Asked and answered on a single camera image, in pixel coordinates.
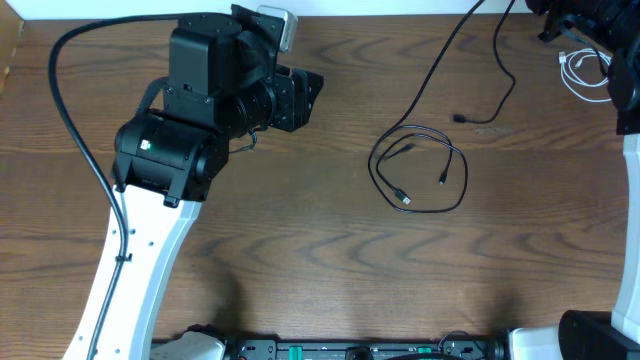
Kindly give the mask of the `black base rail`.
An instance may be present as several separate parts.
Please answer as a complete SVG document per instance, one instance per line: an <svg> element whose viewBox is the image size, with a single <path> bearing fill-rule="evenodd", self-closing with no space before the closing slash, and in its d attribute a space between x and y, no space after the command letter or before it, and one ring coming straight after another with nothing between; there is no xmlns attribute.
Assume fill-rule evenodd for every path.
<svg viewBox="0 0 640 360"><path fill-rule="evenodd" d="M428 342L296 342L276 340L226 341L223 360L347 360L390 359L410 354L437 354L455 359L509 359L509 351L499 341L473 339L464 335Z"/></svg>

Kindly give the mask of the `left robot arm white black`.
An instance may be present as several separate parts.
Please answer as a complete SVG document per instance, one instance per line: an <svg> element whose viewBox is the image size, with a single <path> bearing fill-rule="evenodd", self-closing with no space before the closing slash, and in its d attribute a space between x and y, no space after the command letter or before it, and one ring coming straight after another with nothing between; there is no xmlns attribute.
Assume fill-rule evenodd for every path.
<svg viewBox="0 0 640 360"><path fill-rule="evenodd" d="M279 64L297 18L270 6L175 18L166 76L117 132L98 180L108 232L69 359L146 359L180 247L231 154L230 143L309 121L319 74Z"/></svg>

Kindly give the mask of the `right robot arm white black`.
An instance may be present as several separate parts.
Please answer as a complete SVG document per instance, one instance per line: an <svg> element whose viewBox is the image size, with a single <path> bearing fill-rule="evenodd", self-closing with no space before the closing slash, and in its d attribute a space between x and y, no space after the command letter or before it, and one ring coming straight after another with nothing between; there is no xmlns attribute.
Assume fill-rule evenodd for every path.
<svg viewBox="0 0 640 360"><path fill-rule="evenodd" d="M505 357L532 359L637 359L639 357L639 3L632 0L527 0L546 17L539 38L560 35L611 52L602 66L617 111L628 175L628 220L622 280L609 312L566 311L557 326L518 328L506 339Z"/></svg>

